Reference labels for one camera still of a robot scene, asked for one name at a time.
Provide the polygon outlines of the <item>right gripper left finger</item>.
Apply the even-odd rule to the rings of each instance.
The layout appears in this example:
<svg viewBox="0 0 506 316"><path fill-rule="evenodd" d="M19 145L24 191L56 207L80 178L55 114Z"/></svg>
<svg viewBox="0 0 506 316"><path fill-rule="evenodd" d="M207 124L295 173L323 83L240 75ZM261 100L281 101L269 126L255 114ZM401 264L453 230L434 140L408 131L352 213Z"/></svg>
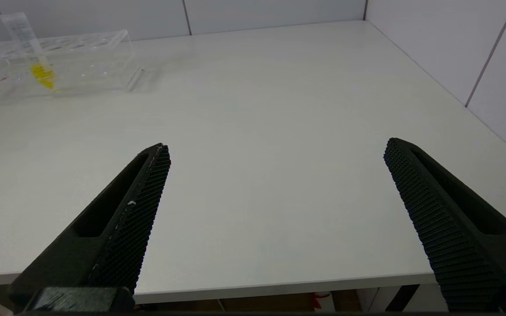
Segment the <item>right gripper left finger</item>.
<svg viewBox="0 0 506 316"><path fill-rule="evenodd" d="M14 314L132 312L170 166L165 144L137 154L10 284Z"/></svg>

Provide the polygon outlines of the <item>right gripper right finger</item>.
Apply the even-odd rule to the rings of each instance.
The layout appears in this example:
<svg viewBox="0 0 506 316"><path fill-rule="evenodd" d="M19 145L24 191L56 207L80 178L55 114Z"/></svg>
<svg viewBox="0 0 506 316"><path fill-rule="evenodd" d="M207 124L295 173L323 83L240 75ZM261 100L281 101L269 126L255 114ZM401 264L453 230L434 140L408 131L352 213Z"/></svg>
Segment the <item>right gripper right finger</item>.
<svg viewBox="0 0 506 316"><path fill-rule="evenodd" d="M415 144L383 159L448 310L506 312L506 217Z"/></svg>

